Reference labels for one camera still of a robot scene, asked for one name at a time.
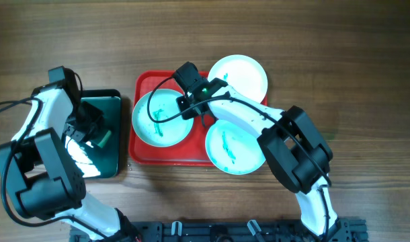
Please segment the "green yellow sponge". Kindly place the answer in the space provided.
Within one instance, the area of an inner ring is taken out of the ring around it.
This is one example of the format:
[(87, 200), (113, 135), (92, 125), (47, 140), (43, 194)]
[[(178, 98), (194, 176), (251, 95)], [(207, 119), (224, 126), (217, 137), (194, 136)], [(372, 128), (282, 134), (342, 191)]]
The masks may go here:
[(100, 148), (104, 148), (106, 143), (110, 139), (111, 135), (112, 135), (111, 130), (107, 130), (104, 133), (101, 133), (101, 135), (96, 140), (97, 146), (100, 147)]

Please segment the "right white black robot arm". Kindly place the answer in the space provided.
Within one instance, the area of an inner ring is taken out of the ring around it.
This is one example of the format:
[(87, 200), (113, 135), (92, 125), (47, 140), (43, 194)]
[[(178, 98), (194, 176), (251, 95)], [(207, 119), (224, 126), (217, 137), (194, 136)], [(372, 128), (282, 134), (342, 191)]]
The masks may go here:
[(286, 111), (264, 106), (220, 79), (175, 81), (188, 103), (183, 113), (204, 106), (256, 139), (273, 175), (296, 195), (302, 224), (328, 241), (337, 220), (328, 192), (333, 153), (306, 112), (297, 106)]

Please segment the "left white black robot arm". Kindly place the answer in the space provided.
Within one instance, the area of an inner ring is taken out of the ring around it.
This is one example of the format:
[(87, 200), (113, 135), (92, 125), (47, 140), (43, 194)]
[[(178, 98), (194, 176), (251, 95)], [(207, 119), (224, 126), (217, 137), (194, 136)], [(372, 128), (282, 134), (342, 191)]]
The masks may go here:
[(33, 90), (22, 129), (0, 145), (3, 207), (25, 227), (64, 221), (94, 241), (141, 241), (126, 216), (87, 193), (83, 173), (61, 140), (78, 95), (76, 83), (66, 81)]

